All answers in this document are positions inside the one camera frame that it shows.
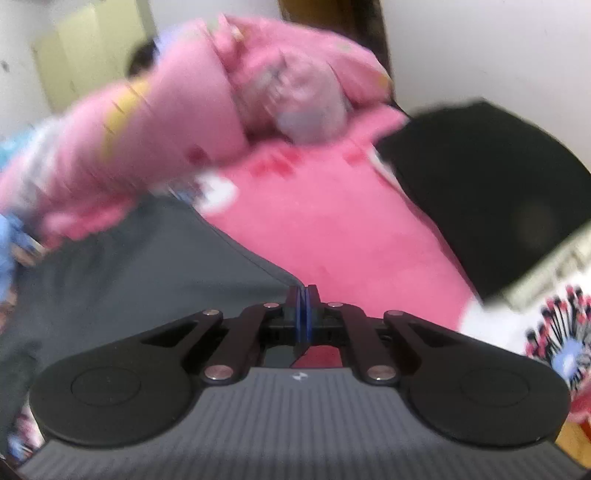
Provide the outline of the black elastic-waist trousers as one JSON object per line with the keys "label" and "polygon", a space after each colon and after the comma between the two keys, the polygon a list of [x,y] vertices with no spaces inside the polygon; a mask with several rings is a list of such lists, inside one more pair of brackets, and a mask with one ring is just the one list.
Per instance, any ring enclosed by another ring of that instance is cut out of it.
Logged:
{"label": "black elastic-waist trousers", "polygon": [[116,226],[65,242],[19,273],[1,333],[1,435],[52,363],[200,310],[235,316],[281,302],[300,285],[188,205],[143,199]]}

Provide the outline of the light blue garment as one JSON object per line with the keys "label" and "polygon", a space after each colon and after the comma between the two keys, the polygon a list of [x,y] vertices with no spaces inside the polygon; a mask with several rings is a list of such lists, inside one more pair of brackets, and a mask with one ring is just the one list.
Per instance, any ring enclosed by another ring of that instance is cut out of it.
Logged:
{"label": "light blue garment", "polygon": [[[28,130],[9,139],[1,141],[1,170],[4,170],[9,162],[21,153],[30,143],[33,131]],[[1,304],[8,300],[14,276],[17,260],[13,254],[14,246],[24,246],[25,250],[31,249],[31,240],[23,231],[23,224],[14,215],[1,215]]]}

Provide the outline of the black folded garment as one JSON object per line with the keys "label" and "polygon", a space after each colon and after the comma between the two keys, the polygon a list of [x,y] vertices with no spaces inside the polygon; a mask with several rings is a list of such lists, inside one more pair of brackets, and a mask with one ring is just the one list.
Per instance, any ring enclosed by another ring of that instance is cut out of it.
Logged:
{"label": "black folded garment", "polygon": [[483,300],[590,223],[590,173],[558,140],[485,101],[413,117],[376,149]]}

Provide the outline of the pink floral bed sheet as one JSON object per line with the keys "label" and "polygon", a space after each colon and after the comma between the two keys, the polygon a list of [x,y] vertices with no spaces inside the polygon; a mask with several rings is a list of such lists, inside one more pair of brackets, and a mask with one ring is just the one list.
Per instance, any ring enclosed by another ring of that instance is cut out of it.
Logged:
{"label": "pink floral bed sheet", "polygon": [[[293,287],[315,286],[322,302],[351,304],[370,318],[403,311],[524,356],[561,378],[572,407],[565,373],[536,349],[589,320],[588,274],[565,297],[541,294],[520,313],[500,294],[481,299],[437,226],[379,176],[370,152],[317,150],[281,173],[256,173],[245,160],[226,173],[238,198],[214,215],[197,214],[296,276],[301,285]],[[147,197],[188,205],[146,195],[99,232]],[[124,447],[42,440],[22,467],[29,479],[569,479],[581,472],[553,440],[452,440],[423,423],[397,390],[363,383],[337,348],[311,346],[301,332],[294,345],[267,343],[242,381],[208,388],[153,438]]]}

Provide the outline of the pink patterned quilt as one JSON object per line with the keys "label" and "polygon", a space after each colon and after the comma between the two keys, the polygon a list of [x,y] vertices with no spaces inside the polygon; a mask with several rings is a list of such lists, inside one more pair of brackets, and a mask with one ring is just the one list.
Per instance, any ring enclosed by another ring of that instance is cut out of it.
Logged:
{"label": "pink patterned quilt", "polygon": [[235,160],[253,138],[332,141],[393,89],[371,50],[280,20],[193,20],[157,47],[144,73],[36,129],[1,171],[3,214],[44,238],[95,227],[144,191]]}

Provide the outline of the yellow wardrobe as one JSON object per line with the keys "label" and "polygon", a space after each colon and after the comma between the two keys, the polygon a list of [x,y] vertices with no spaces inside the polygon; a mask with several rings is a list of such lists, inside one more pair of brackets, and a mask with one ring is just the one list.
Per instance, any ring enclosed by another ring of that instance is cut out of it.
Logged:
{"label": "yellow wardrobe", "polygon": [[132,50],[156,33],[147,1],[90,3],[32,43],[52,113],[126,74]]}

